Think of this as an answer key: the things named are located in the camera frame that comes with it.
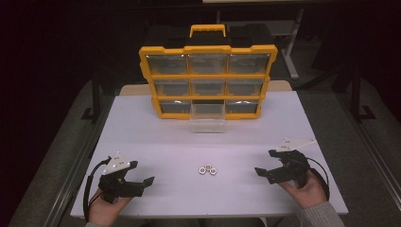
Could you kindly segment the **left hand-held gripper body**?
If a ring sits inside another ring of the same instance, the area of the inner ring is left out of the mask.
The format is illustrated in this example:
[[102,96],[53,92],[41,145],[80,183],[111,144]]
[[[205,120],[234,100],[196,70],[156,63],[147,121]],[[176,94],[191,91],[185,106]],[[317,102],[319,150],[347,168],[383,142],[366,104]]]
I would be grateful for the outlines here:
[[98,188],[103,191],[103,200],[113,203],[117,198],[141,197],[144,189],[141,183],[127,182],[125,177],[132,169],[127,169],[130,162],[119,151],[102,171]]

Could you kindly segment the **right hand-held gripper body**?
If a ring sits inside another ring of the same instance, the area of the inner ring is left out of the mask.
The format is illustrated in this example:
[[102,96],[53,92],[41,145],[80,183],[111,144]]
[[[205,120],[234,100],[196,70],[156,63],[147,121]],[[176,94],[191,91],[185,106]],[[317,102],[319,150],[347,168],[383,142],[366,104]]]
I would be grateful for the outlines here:
[[284,138],[281,144],[275,148],[279,152],[284,152],[286,157],[278,159],[282,166],[269,170],[270,184],[295,181],[299,186],[306,184],[306,173],[310,169],[310,164],[305,155],[299,148],[315,143],[315,139],[294,139]]

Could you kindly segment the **clear plastic drawer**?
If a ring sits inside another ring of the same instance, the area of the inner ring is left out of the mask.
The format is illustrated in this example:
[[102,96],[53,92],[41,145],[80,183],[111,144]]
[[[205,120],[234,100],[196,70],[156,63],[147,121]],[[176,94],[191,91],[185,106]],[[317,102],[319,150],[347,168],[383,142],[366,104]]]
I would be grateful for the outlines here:
[[225,132],[225,102],[223,100],[193,100],[190,129],[194,133]]

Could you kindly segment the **person's left hand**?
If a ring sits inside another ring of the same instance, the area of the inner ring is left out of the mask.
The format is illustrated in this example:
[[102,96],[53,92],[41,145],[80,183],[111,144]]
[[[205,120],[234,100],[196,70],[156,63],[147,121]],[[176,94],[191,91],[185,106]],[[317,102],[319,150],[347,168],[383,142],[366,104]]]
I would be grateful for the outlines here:
[[115,199],[113,203],[103,200],[103,191],[98,189],[89,205],[88,222],[113,227],[120,212],[131,202],[131,198]]

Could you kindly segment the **person's right hand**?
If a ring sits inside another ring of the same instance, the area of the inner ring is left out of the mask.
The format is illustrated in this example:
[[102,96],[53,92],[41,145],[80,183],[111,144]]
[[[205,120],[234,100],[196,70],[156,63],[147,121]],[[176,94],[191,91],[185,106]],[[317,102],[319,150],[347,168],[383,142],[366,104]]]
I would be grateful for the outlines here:
[[304,187],[297,188],[290,183],[279,183],[279,185],[287,191],[303,209],[327,202],[327,198],[319,179],[310,170],[307,171],[306,176],[307,183]]

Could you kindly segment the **black metal stand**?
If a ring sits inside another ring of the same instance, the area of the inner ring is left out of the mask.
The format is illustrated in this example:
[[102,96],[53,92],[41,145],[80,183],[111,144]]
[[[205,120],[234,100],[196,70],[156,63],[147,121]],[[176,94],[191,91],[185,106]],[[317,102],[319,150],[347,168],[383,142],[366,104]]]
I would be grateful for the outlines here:
[[360,105],[361,76],[355,66],[351,79],[351,114],[360,123],[362,120],[375,119],[375,115],[368,106]]
[[97,72],[92,75],[92,107],[86,108],[82,119],[96,122],[100,115],[100,85]]

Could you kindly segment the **grid of closed clear drawers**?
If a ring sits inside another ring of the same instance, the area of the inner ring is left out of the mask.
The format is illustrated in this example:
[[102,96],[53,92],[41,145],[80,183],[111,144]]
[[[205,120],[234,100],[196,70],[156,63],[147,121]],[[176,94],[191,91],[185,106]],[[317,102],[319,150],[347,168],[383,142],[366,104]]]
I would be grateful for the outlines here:
[[257,116],[270,82],[270,54],[148,55],[154,107],[164,118]]

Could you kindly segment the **yellow black organizer cabinet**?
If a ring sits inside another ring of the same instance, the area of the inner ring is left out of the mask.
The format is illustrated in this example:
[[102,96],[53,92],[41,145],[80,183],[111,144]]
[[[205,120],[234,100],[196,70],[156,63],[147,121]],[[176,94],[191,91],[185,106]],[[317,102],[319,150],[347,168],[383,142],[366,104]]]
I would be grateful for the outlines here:
[[[155,92],[149,84],[148,55],[169,56],[178,54],[270,54],[269,74],[275,62],[278,49],[272,41],[271,34],[263,24],[250,24],[245,26],[225,25],[193,25],[190,27],[154,26],[148,33],[145,43],[139,50],[140,68],[151,92],[151,103],[157,115],[163,119],[190,119],[164,118],[154,107]],[[256,119],[244,115],[225,114],[226,120]]]

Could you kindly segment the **grey metal rail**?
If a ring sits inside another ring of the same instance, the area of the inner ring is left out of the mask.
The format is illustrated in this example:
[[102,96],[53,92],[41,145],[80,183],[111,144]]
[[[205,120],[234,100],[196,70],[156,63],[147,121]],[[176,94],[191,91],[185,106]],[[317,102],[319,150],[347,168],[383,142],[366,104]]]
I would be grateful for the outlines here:
[[368,150],[375,169],[389,191],[393,202],[401,211],[401,183],[396,180],[391,169],[383,159],[379,147],[375,144],[374,139],[369,135],[365,127],[362,125],[364,120],[374,120],[375,115],[368,106],[361,107],[362,113],[358,112],[359,107],[357,107],[357,112],[354,113],[352,103],[347,101],[347,98],[344,94],[336,94],[336,99],[341,105],[341,108],[346,112],[348,119],[351,121],[365,148]]
[[59,186],[44,227],[58,227],[70,203],[75,200],[113,101],[114,96],[101,96],[100,100],[90,100],[86,104],[77,102],[77,107],[62,124],[55,138],[55,147],[50,150],[54,164],[48,166],[48,173]]

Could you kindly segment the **white metal table frame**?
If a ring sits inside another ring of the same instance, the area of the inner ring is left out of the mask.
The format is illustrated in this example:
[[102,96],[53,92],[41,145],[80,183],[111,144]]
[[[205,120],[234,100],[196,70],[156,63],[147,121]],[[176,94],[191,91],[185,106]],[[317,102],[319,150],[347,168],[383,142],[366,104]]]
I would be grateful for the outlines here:
[[268,27],[273,37],[288,38],[287,46],[281,49],[281,54],[286,64],[289,76],[293,80],[297,80],[299,75],[291,58],[291,52],[301,26],[304,12],[304,9],[298,9],[296,17],[293,20],[262,21],[262,24],[265,24]]

